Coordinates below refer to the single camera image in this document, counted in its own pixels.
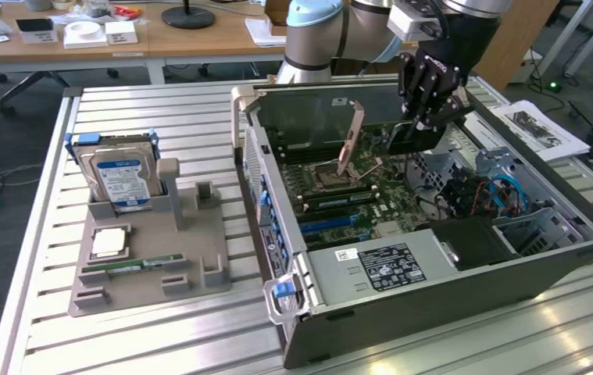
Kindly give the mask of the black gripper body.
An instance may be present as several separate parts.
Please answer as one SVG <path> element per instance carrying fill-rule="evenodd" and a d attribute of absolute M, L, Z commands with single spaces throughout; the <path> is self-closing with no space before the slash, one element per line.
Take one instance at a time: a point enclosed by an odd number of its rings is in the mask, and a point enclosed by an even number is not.
<path fill-rule="evenodd" d="M 480 62 L 485 50 L 500 28 L 500 17 L 483 18 L 465 13 L 444 12 L 444 8 L 432 8 L 441 32 L 433 41 L 419 43 L 419 52 L 437 60 L 436 68 L 443 75 L 456 69 L 456 90 L 467 85 L 472 68 Z"/>

